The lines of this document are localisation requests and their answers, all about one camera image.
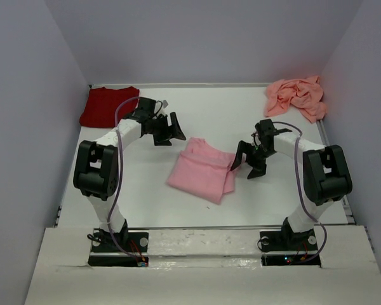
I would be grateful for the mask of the pink t-shirt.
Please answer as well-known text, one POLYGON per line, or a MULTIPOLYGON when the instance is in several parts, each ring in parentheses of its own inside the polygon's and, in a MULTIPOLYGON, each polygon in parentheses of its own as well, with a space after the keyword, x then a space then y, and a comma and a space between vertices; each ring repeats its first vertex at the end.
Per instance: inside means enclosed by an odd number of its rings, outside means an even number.
POLYGON ((180 152, 166 183, 170 187, 221 204, 224 195, 235 191, 236 170, 231 170, 234 153, 210 146, 192 137, 180 152))

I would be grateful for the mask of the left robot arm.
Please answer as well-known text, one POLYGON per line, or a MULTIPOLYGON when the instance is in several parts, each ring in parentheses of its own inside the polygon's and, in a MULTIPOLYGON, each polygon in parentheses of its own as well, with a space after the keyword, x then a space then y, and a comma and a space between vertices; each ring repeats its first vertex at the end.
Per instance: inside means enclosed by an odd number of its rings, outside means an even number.
POLYGON ((170 146, 185 140, 175 112, 166 114, 168 103, 132 97, 114 112, 114 127, 102 137, 82 141, 77 150, 73 185, 91 203, 99 220, 98 235, 91 239, 120 251, 129 240, 127 220, 118 207, 123 182, 124 150, 144 135, 152 135, 155 146, 170 146))

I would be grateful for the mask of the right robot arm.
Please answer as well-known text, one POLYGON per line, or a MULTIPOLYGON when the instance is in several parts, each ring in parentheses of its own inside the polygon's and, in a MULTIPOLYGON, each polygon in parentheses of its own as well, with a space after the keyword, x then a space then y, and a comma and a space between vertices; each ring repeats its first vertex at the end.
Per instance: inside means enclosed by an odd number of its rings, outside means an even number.
POLYGON ((264 119, 255 125, 253 142, 239 141, 231 170, 242 162, 251 166, 249 179, 263 177, 267 158, 276 153, 293 160, 300 203, 285 218, 279 231, 260 234, 263 252, 294 250, 314 237, 314 226, 336 201, 352 191, 352 180, 343 149, 305 140, 302 131, 290 123, 276 128, 276 122, 264 119))

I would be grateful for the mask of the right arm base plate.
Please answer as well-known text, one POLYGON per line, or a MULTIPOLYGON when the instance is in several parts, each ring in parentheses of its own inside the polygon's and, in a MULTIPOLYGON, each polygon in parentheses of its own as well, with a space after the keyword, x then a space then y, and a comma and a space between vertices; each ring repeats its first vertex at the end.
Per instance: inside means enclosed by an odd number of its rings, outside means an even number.
POLYGON ((261 263, 269 266, 318 266, 321 260, 315 232, 311 229, 304 233, 279 231, 261 231, 257 241, 261 251, 261 263))

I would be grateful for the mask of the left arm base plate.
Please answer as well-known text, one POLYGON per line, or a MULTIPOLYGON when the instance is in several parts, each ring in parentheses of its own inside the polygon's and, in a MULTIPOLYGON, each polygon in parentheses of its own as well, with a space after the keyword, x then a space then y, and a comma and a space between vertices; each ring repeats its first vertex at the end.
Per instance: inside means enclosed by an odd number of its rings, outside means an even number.
POLYGON ((149 265, 147 231, 129 231, 128 241, 118 247, 99 229, 86 237, 91 241, 88 264, 92 267, 141 268, 149 265))

